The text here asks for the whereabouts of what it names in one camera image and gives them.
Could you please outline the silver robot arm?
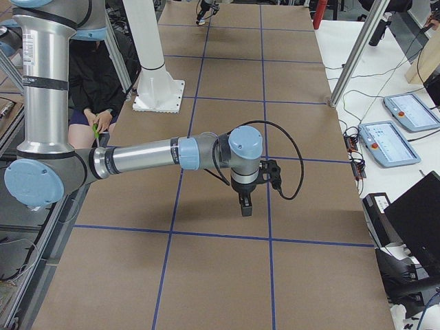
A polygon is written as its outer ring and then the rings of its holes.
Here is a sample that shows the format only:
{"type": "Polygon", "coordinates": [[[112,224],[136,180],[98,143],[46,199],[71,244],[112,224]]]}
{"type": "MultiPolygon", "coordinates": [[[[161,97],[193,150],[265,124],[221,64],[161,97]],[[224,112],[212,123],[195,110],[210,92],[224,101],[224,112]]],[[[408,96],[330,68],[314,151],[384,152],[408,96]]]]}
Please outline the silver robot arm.
{"type": "Polygon", "coordinates": [[[207,12],[211,12],[210,16],[208,16],[208,18],[210,18],[211,16],[216,15],[219,11],[219,4],[215,0],[201,0],[199,7],[200,9],[197,12],[196,18],[197,24],[204,20],[207,12]]]}
{"type": "Polygon", "coordinates": [[[89,148],[67,139],[68,60],[72,39],[107,46],[118,78],[129,88],[104,1],[15,1],[13,17],[22,31],[25,138],[6,168],[5,187],[22,204],[46,206],[111,175],[177,164],[217,174],[230,169],[241,214],[252,214],[251,194],[263,179],[262,137],[251,122],[215,135],[202,133],[126,147],[105,144],[93,130],[89,148]]]}

